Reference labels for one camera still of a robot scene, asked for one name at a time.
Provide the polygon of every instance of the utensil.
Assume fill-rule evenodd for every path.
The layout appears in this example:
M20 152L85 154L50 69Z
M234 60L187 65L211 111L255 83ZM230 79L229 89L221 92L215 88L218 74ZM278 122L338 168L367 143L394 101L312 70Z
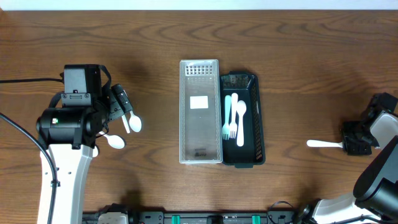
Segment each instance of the utensil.
M131 116L130 116L129 124L130 124L131 129L135 132L141 131L141 128L142 128L141 119L139 119L139 117L136 116L132 111L130 111L130 115Z
M94 149L93 149L93 158L94 158L94 157L97 157L99 153L100 153L100 151L98 150L97 146L94 146Z
M102 134L108 139L108 144L115 149L122 149L126 145L123 138L117 135L107 135L103 131L100 131L99 134Z
M337 142L326 142L326 141L319 141L319 140L308 140L307 145L309 147L340 147L343 148L343 143Z
M231 102L232 102L232 114L231 114L231 123L229 124L229 137L234 139L236 138L236 131L238 130L238 125L235 123L236 109L238 106L237 93L232 93Z
M225 96L225 123L223 125L223 139L229 140L229 112L231 111L231 96Z
M122 115L122 121L123 121L124 128L126 129L126 132L128 134L130 134L129 123L127 123L126 115Z
M243 136L243 115L246 112L246 104L243 100L238 101L237 112L239 115L239 128L238 128L238 138L236 140L236 144L238 146L243 146L244 144L244 136Z

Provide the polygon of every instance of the white label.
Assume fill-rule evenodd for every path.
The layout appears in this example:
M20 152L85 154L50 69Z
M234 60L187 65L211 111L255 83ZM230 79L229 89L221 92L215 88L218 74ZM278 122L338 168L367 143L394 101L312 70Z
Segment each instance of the white label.
M191 109L207 109L209 102L207 96L191 96L190 97Z

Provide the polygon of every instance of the clear plastic container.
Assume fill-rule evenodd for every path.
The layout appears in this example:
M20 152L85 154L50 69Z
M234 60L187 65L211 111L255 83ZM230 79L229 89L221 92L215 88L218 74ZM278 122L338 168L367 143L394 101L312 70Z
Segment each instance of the clear plastic container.
M180 163L223 161L217 60L180 62Z

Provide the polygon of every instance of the cutlery tray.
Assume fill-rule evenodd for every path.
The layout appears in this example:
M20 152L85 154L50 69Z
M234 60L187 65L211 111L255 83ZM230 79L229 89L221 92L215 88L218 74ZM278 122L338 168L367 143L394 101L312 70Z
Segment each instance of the cutlery tray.
M217 60L180 62L180 163L215 164L221 149Z
M223 164L236 168L252 168L266 160L264 135L262 130L261 103L257 76L247 72L229 72L220 76L221 126L224 125L225 96L238 94L238 101L246 104L243 115L244 144L239 147L235 139L222 140ZM239 126L236 113L235 122Z

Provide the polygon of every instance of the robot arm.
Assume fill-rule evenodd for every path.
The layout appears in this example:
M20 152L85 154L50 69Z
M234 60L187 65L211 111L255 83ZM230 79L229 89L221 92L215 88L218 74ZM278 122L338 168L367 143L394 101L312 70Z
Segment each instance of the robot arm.
M109 80L101 86L100 71ZM52 223L81 223L86 176L96 134L108 123L132 111L121 85L111 86L103 65L66 65L65 91L53 98L37 121L39 142L49 153L58 175ZM62 108L56 104L62 100ZM50 166L42 158L42 193L37 223L47 223L52 186Z
M341 222L360 216L398 219L398 117L394 113L397 104L398 99L387 93L375 95L361 121L343 124L348 154L362 154L371 146L379 146L382 151L359 177L353 193L320 200L306 223Z

